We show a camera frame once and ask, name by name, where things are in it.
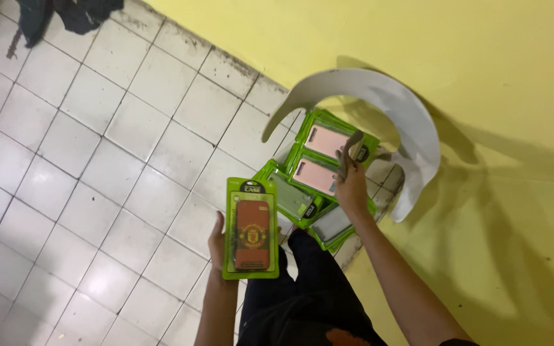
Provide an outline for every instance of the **person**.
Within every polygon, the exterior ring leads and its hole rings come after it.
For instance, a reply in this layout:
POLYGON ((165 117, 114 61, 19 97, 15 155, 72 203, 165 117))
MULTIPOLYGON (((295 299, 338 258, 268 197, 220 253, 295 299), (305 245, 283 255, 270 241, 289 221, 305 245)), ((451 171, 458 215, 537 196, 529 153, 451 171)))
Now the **person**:
MULTIPOLYGON (((476 345, 450 311, 416 275, 367 210, 365 170, 354 162, 346 179, 339 177, 337 200, 367 254, 390 311, 411 346, 476 345)), ((232 345, 238 280, 222 278, 223 215, 209 239, 209 274, 196 346, 232 345)), ((294 281, 279 250, 276 279, 249 279, 242 306, 238 345, 386 345, 333 257, 303 230, 292 232, 288 245, 298 267, 294 281)))

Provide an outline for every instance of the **white plastic chair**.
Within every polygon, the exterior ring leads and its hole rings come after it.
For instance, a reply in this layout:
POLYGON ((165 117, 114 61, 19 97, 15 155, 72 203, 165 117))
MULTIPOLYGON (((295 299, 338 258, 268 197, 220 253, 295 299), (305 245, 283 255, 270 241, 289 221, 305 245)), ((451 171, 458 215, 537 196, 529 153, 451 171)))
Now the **white plastic chair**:
POLYGON ((427 108, 403 84, 372 70, 343 68, 308 76, 290 90, 271 115, 264 132, 265 143, 277 125, 296 108, 312 110, 327 97, 347 95, 381 109, 395 124, 401 146, 390 162, 403 168, 403 190, 390 217, 401 222, 418 200, 422 189, 440 168, 440 139, 427 108))

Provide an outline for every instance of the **hand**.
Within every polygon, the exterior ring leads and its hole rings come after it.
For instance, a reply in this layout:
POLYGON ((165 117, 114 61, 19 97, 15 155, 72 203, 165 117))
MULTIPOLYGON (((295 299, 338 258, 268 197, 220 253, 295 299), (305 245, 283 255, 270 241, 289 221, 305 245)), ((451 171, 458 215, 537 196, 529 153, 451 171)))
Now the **hand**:
POLYGON ((370 215, 367 210, 365 168, 362 164, 350 160, 348 177, 343 179, 341 176, 337 176, 336 195, 339 206, 343 208, 350 220, 353 217, 370 215))
POLYGON ((223 214, 217 211, 217 220, 213 226, 213 232, 209 237, 209 254, 211 254, 211 263, 213 270, 222 272, 223 267, 223 214))

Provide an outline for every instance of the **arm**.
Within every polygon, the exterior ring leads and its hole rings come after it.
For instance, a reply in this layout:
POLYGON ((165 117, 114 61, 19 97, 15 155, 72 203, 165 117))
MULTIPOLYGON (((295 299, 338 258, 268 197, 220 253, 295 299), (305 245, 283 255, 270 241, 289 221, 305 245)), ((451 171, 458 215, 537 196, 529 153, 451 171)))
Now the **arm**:
POLYGON ((204 294, 200 325, 194 346, 232 346, 235 334, 236 296, 238 280, 222 277, 223 215, 217 212, 217 222, 209 238, 212 268, 204 294))
POLYGON ((380 232, 367 210, 365 170, 355 163, 337 181, 337 199, 356 228, 380 281, 390 311, 411 346, 438 346, 450 339, 471 341, 450 311, 380 232))

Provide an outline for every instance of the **dirty floor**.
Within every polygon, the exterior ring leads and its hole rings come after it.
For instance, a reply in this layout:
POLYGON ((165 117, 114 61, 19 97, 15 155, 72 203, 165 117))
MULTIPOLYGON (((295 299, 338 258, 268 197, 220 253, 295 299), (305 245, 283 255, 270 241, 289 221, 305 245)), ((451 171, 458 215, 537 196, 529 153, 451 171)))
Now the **dirty floor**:
MULTIPOLYGON (((54 15, 30 50, 18 18, 0 1, 0 346, 192 345, 225 179, 287 150, 304 114, 261 144, 286 90, 138 3, 85 36, 54 15)), ((367 176, 384 209, 400 172, 367 176)))

